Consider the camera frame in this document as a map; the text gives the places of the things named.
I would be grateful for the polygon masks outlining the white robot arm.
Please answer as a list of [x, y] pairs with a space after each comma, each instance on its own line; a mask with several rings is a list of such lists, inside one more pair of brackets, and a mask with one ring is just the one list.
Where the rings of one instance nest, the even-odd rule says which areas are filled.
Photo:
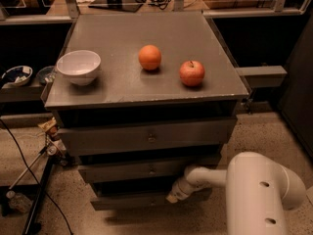
[[210, 187], [226, 191], [228, 235], [288, 235], [284, 212], [299, 208], [306, 197], [295, 172], [261, 154], [243, 152], [225, 169], [186, 167], [166, 200], [177, 203]]

